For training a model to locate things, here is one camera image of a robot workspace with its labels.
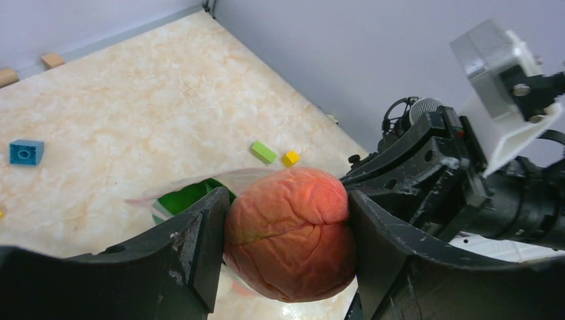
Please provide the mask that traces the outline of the red peach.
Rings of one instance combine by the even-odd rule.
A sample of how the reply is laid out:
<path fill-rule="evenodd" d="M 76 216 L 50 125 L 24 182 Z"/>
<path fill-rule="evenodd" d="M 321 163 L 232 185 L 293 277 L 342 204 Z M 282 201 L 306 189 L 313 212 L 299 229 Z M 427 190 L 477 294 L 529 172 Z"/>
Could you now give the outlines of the red peach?
<path fill-rule="evenodd" d="M 269 299 L 335 296 L 354 279 L 355 253 L 344 185 L 320 169 L 259 179 L 234 200 L 225 221 L 225 263 Z"/>

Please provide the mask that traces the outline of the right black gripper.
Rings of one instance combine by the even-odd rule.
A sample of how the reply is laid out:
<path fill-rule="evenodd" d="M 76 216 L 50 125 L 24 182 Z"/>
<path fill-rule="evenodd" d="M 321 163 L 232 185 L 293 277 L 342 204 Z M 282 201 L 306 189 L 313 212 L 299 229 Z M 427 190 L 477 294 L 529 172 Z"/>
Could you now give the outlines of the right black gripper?
<path fill-rule="evenodd" d="M 437 239 L 450 241 L 478 217 L 492 196 L 472 162 L 464 134 L 455 110 L 439 107 L 420 118 L 386 151 L 362 160 L 340 181 L 347 190 L 364 193 L 389 213 L 414 221 L 415 227 Z M 412 157 L 425 144 L 435 150 L 436 162 L 431 165 Z"/>

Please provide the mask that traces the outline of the green leafy vegetable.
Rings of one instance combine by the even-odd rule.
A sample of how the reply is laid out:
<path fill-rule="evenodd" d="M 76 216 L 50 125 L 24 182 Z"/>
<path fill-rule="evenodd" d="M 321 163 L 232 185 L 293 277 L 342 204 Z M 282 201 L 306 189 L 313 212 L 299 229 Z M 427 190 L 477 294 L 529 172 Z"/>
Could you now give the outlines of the green leafy vegetable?
<path fill-rule="evenodd" d="M 198 200 L 218 187 L 227 187 L 215 178 L 207 178 L 185 186 L 169 187 L 155 195 L 152 207 L 157 213 L 152 214 L 153 222 L 158 225 L 188 209 Z"/>

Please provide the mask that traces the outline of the clear pink-dotted zip bag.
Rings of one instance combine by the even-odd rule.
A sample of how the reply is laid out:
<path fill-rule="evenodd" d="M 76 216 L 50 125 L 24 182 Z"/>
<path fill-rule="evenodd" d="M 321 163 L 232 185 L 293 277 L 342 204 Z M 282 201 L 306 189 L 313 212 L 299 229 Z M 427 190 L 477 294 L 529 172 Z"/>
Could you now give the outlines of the clear pink-dotted zip bag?
<path fill-rule="evenodd" d="M 125 202 L 149 210 L 155 223 L 159 224 L 188 209 L 217 187 L 227 188 L 232 203 L 247 187 L 275 171 L 276 168 L 268 167 L 244 168 L 189 177 L 148 189 Z"/>

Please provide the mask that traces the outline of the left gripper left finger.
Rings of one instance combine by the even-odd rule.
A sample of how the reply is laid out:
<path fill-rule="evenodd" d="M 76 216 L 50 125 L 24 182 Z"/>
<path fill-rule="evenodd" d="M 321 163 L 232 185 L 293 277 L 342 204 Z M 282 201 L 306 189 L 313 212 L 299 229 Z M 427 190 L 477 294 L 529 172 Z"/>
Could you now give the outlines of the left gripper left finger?
<path fill-rule="evenodd" d="M 2 319 L 206 319 L 215 310 L 229 191 L 103 252 L 1 248 Z"/>

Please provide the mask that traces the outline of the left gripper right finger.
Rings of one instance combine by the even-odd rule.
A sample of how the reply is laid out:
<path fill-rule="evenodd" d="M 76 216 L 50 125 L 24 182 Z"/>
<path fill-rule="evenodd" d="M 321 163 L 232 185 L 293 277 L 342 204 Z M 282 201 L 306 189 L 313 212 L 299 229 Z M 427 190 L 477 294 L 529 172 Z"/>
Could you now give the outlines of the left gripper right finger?
<path fill-rule="evenodd" d="M 564 258 L 513 263 L 454 247 L 348 194 L 358 290 L 347 319 L 563 319 Z"/>

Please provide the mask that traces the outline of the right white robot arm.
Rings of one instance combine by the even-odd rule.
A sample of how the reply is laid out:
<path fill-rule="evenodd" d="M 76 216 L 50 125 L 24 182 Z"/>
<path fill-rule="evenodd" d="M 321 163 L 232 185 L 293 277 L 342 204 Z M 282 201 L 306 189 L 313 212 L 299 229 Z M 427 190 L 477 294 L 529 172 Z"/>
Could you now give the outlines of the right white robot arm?
<path fill-rule="evenodd" d="M 468 119 L 450 107 L 424 114 L 394 144 L 350 158 L 341 179 L 391 215 L 443 240 L 471 233 L 564 248 L 564 162 L 516 157 L 492 174 Z"/>

